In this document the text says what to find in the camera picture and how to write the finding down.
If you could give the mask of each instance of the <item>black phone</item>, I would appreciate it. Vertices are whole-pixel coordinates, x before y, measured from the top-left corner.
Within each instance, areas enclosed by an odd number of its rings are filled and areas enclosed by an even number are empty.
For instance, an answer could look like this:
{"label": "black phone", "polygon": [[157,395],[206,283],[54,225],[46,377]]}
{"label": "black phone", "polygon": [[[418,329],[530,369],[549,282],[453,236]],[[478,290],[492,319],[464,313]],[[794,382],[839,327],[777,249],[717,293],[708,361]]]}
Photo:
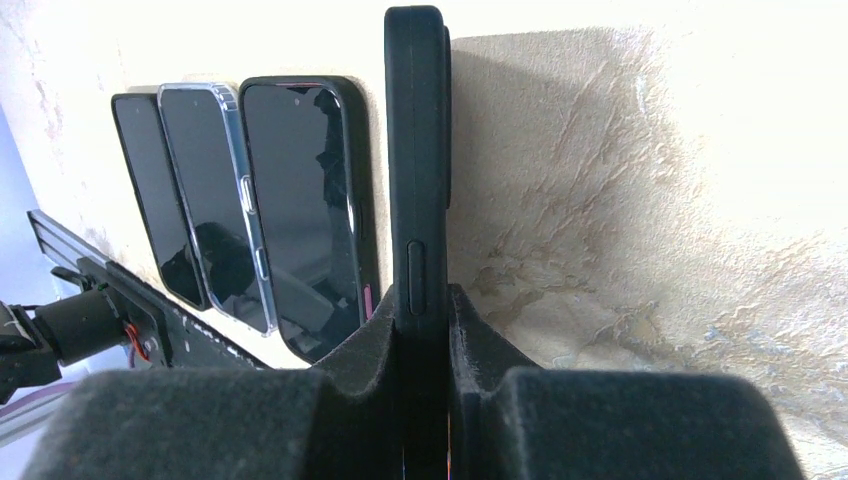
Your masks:
{"label": "black phone", "polygon": [[171,167],[155,93],[112,97],[112,116],[124,151],[147,238],[165,288],[198,310],[209,308],[200,264]]}
{"label": "black phone", "polygon": [[249,182],[237,172],[247,154],[235,94],[224,84],[164,84],[159,111],[210,303],[267,333],[276,322],[270,289],[260,282],[264,258],[248,228],[255,208],[242,190]]}
{"label": "black phone", "polygon": [[380,295],[368,116],[342,77],[257,77],[239,103],[283,339],[316,362]]}
{"label": "black phone", "polygon": [[395,332],[407,475],[444,478],[448,453],[446,210],[450,201],[450,34],[435,7],[385,16]]}

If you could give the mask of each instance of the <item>phone side button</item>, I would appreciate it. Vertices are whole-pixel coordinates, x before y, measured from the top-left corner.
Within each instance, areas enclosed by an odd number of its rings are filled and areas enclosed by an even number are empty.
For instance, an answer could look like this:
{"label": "phone side button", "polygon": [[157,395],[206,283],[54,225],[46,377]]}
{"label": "phone side button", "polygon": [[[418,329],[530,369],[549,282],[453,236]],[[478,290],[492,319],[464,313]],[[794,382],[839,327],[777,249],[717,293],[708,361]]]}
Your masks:
{"label": "phone side button", "polygon": [[268,258],[265,256],[265,249],[257,248],[253,256],[256,261],[256,274],[261,280],[268,280]]}
{"label": "phone side button", "polygon": [[423,315],[427,310],[424,293],[424,245],[418,240],[406,246],[407,278],[409,284],[409,313]]}
{"label": "phone side button", "polygon": [[256,213],[256,205],[253,202],[253,181],[250,175],[241,177],[239,188],[241,188],[241,208],[247,213]]}

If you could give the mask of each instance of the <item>phone screen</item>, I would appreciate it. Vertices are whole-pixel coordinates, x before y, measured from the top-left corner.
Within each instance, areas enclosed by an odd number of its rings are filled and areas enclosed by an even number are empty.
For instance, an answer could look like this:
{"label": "phone screen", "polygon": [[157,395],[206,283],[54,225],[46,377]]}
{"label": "phone screen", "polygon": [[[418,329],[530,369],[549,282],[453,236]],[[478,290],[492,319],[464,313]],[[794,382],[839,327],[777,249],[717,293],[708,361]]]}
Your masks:
{"label": "phone screen", "polygon": [[340,105],[320,85],[250,85],[242,109],[282,333],[317,361],[359,328],[364,298]]}
{"label": "phone screen", "polygon": [[207,90],[166,89],[160,108],[211,300],[224,313],[265,331],[221,107]]}
{"label": "phone screen", "polygon": [[189,243],[156,95],[115,97],[114,113],[162,282],[175,295],[203,308],[197,258]]}

